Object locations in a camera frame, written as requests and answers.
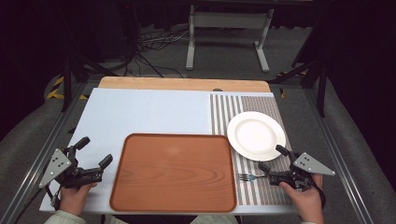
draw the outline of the white plate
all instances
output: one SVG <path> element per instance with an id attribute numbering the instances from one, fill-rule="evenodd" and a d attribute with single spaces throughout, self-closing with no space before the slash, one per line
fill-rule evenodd
<path id="1" fill-rule="evenodd" d="M 276 120 L 259 112 L 243 112 L 227 127 L 231 146 L 253 161 L 270 161 L 280 155 L 276 145 L 286 145 L 286 135 Z"/>

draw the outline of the silver fork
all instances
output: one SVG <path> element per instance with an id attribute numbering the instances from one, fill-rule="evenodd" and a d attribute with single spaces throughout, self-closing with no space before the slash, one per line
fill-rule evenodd
<path id="1" fill-rule="evenodd" d="M 252 181 L 258 177 L 265 177 L 266 175 L 253 175 L 253 174 L 238 174 L 238 178 L 243 181 Z"/>

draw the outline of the metal frame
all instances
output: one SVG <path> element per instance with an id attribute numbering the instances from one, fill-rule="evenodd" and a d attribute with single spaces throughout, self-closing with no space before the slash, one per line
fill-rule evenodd
<path id="1" fill-rule="evenodd" d="M 190 41 L 187 52 L 186 69 L 192 70 L 195 52 L 195 27 L 223 27 L 223 28 L 245 28 L 261 29 L 262 36 L 259 41 L 255 41 L 255 49 L 260 61 L 260 66 L 264 73 L 268 73 L 270 68 L 265 58 L 262 47 L 268 34 L 274 10 L 269 9 L 266 14 L 247 14 L 247 13 L 215 13 L 215 12 L 195 12 L 195 6 L 190 8 Z"/>
<path id="2" fill-rule="evenodd" d="M 366 205 L 364 204 L 363 198 L 359 193 L 355 180 L 349 172 L 347 164 L 344 161 L 343 156 L 341 155 L 340 148 L 337 146 L 337 143 L 332 136 L 332 131 L 330 130 L 326 119 L 323 118 L 318 112 L 315 94 L 311 89 L 305 89 L 304 93 L 311 107 L 311 110 L 314 113 L 315 118 L 317 119 L 322 134 L 323 136 L 325 136 L 326 142 L 329 147 L 330 155 L 335 165 L 335 169 L 337 170 L 337 174 L 341 177 L 341 181 L 343 182 L 346 194 L 348 195 L 349 200 L 351 201 L 352 206 L 355 209 L 355 213 L 359 219 L 359 223 L 374 223 Z"/>
<path id="3" fill-rule="evenodd" d="M 8 206 L 7 211 L 4 213 L 0 223 L 14 223 L 18 213 L 24 207 L 25 202 L 27 201 L 29 195 L 32 190 L 36 186 L 36 183 L 43 172 L 44 165 L 50 158 L 50 154 L 53 152 L 53 149 L 56 147 L 56 141 L 60 136 L 60 132 L 68 117 L 70 116 L 73 108 L 85 89 L 85 83 L 78 83 L 76 85 L 76 89 L 73 94 L 73 100 L 67 109 L 60 114 L 59 118 L 56 120 L 54 127 L 52 128 L 49 137 L 47 138 L 44 146 L 41 148 L 38 153 L 32 167 L 26 173 L 20 188 L 15 194 L 11 204 Z"/>

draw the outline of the wooden tray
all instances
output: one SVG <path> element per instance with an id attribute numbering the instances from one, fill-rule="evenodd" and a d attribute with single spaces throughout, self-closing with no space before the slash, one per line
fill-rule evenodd
<path id="1" fill-rule="evenodd" d="M 119 212 L 233 211 L 236 197 L 228 139 L 200 134 L 129 135 L 110 206 Z"/>

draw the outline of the dark background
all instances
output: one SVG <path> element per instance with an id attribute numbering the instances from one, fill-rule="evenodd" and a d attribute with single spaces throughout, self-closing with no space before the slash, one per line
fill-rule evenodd
<path id="1" fill-rule="evenodd" d="M 327 62 L 341 102 L 395 188 L 394 12 L 389 1 L 349 3 L 351 7 L 324 14 L 314 8 L 283 8 L 276 10 L 272 25 L 315 26 L 297 61 Z M 41 4 L 6 0 L 0 7 L 0 140 L 44 103 L 44 89 L 62 68 L 64 42 Z M 72 45 L 92 61 L 125 57 L 134 47 L 129 41 L 135 30 L 128 4 L 59 1 L 58 9 L 70 29 Z M 168 29 L 186 23 L 188 14 L 188 6 L 142 6 L 137 18 L 142 26 Z"/>

